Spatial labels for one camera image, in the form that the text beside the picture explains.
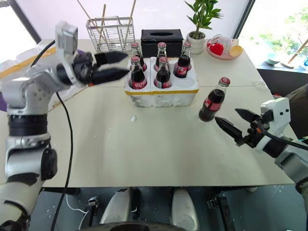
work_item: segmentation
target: potted plant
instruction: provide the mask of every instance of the potted plant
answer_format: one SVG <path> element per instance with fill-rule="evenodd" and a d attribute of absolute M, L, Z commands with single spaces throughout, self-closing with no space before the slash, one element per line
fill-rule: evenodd
<path fill-rule="evenodd" d="M 195 0 L 193 5 L 190 5 L 185 1 L 185 3 L 193 10 L 193 17 L 189 17 L 189 20 L 195 24 L 196 30 L 191 31 L 187 34 L 186 40 L 192 44 L 191 54 L 200 54 L 203 51 L 205 44 L 205 34 L 200 30 L 212 29 L 209 27 L 212 18 L 221 18 L 219 13 L 221 9 L 214 9 L 214 5 L 217 0 Z"/>

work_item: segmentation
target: white cable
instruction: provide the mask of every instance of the white cable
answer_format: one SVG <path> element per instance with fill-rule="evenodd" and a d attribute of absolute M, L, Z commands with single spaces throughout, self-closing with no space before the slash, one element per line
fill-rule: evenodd
<path fill-rule="evenodd" d="M 83 215 L 83 218 L 82 218 L 82 220 L 81 220 L 81 222 L 80 222 L 80 224 L 79 224 L 78 230 L 81 229 L 82 222 L 83 222 L 84 218 L 86 217 L 86 215 L 88 214 L 88 212 L 86 212 L 85 215 Z"/>
<path fill-rule="evenodd" d="M 79 211 L 79 212 L 82 212 L 83 214 L 87 214 L 87 213 L 88 213 L 88 212 L 82 211 L 82 210 L 79 209 L 79 208 L 72 208 L 72 207 L 69 205 L 69 203 L 68 203 L 67 195 L 66 195 L 66 203 L 67 203 L 67 206 L 68 206 L 70 209 L 72 209 L 72 210 L 77 210 L 77 211 Z"/>
<path fill-rule="evenodd" d="M 83 220 L 85 219 L 85 217 L 86 217 L 86 215 L 88 214 L 89 211 L 85 212 L 85 211 L 82 211 L 82 210 L 79 209 L 79 208 L 72 208 L 72 207 L 69 205 L 69 203 L 68 203 L 67 195 L 66 195 L 66 203 L 67 203 L 67 206 L 68 206 L 70 209 L 76 210 L 76 211 L 79 211 L 79 212 L 82 212 L 82 213 L 84 214 L 84 215 L 83 215 L 83 218 L 81 219 L 81 222 L 80 222 L 80 224 L 79 224 L 79 227 L 78 227 L 78 230 L 80 230 L 80 229 L 81 229 L 82 222 L 83 222 Z"/>

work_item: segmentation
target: metal basket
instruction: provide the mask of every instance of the metal basket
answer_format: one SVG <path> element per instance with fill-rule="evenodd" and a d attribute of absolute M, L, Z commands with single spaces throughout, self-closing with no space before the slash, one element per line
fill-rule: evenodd
<path fill-rule="evenodd" d="M 131 50 L 130 44 L 135 42 L 133 19 L 129 17 L 103 17 L 87 21 L 86 27 L 96 51 Z"/>

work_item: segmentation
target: wall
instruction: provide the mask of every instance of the wall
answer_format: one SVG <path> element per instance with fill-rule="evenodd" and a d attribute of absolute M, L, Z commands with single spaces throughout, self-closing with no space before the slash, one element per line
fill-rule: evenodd
<path fill-rule="evenodd" d="M 17 0 L 29 21 L 43 39 L 54 38 L 54 27 L 60 20 L 78 26 L 78 37 L 88 39 L 85 28 L 87 16 L 76 0 Z M 80 0 L 91 17 L 101 17 L 103 4 L 106 16 L 129 16 L 133 0 Z M 223 19 L 213 19 L 213 30 L 204 30 L 206 36 L 222 34 L 232 37 L 246 8 L 248 0 L 220 0 L 217 8 L 222 9 Z M 133 20 L 135 38 L 141 37 L 141 29 L 175 29 L 180 28 L 185 38 L 187 33 L 195 30 L 186 17 L 192 16 L 192 10 L 183 0 L 137 0 Z"/>

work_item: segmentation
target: styrofoam bottle holder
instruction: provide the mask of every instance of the styrofoam bottle holder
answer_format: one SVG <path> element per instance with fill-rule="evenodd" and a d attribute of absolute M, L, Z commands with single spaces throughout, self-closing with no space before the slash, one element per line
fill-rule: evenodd
<path fill-rule="evenodd" d="M 147 85 L 140 90 L 132 89 L 129 86 L 130 73 L 127 74 L 125 80 L 125 93 L 130 101 L 137 107 L 171 107 L 171 106 L 188 106 L 193 102 L 194 96 L 199 90 L 196 70 L 191 58 L 192 68 L 187 72 L 186 78 L 178 78 L 173 74 L 174 65 L 178 62 L 178 58 L 169 58 L 170 82 L 171 87 L 166 89 L 157 88 L 154 85 L 157 72 L 153 65 L 156 57 L 144 59 L 148 68 L 144 75 Z"/>

